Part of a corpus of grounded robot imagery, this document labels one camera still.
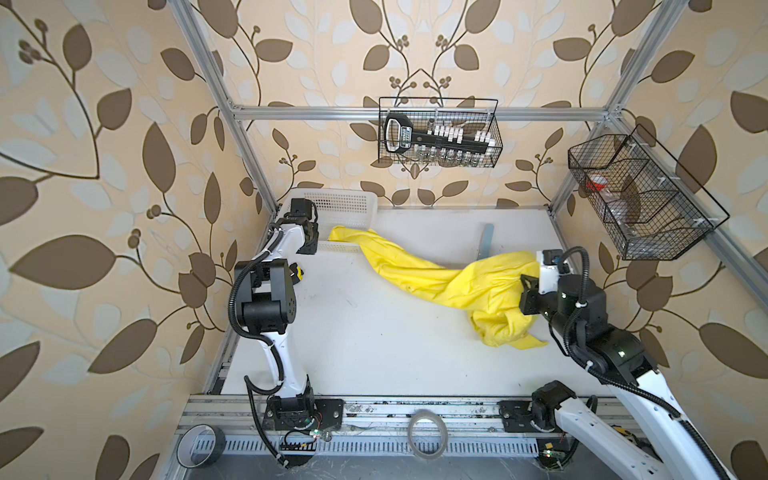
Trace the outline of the yellow trousers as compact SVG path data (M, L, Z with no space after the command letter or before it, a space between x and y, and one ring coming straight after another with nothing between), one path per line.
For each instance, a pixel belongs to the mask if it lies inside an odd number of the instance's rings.
M528 350L548 345L530 333L535 318L523 314L519 307L521 277L539 277L539 262L531 252L499 254L462 269L449 269L407 252L373 230L336 226L329 240L360 247L373 270L400 290L466 312L475 332L489 347L509 345Z

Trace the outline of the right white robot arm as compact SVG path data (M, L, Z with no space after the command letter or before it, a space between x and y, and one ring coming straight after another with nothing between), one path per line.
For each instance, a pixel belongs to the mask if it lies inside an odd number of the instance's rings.
M570 435L622 479L732 478L674 398L641 341L609 323L607 297L589 277L587 251L543 250L536 259L538 275L521 278L521 312L546 320L565 357L611 390L653 451L647 453L602 420L560 381L533 392L531 426Z

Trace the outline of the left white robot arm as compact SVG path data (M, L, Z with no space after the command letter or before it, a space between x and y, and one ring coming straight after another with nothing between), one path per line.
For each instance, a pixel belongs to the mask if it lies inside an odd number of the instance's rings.
M309 199L294 198L288 212L268 227L268 240L252 259L235 266L227 304L229 324L238 336L261 344L272 360L275 381L258 387L244 377L248 394L280 399L312 393L308 374L290 358L289 326L297 313L294 286L303 271L289 257L313 255L319 241L318 209Z

